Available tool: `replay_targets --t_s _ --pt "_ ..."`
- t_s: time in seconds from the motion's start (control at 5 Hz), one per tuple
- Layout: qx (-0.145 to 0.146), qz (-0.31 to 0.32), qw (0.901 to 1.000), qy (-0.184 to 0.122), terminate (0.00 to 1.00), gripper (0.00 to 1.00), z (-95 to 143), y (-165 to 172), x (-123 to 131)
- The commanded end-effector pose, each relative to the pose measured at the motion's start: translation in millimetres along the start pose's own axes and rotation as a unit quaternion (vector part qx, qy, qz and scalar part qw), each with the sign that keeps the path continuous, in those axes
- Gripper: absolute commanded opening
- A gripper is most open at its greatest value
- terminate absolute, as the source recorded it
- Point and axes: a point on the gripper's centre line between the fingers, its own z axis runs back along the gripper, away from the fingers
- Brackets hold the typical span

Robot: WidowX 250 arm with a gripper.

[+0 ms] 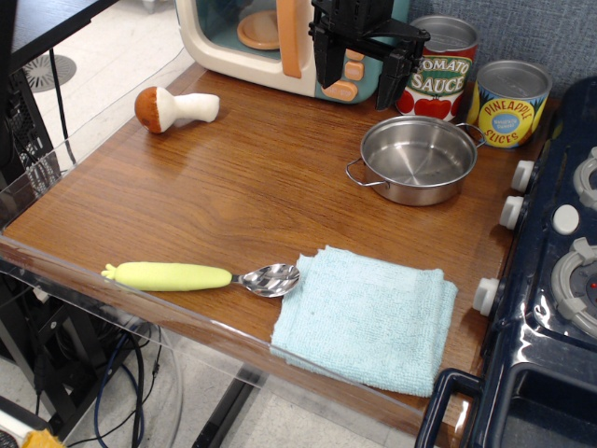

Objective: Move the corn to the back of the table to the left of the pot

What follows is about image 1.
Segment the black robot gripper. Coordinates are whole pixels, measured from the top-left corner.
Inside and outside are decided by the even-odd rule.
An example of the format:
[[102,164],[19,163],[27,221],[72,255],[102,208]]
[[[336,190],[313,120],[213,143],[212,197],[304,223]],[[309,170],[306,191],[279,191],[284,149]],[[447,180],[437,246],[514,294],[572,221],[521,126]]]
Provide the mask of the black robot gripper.
[[412,60],[430,34],[393,17],[392,1],[313,1],[309,35],[316,77],[323,89],[340,80],[345,50],[383,61],[376,109],[389,108],[408,84]]

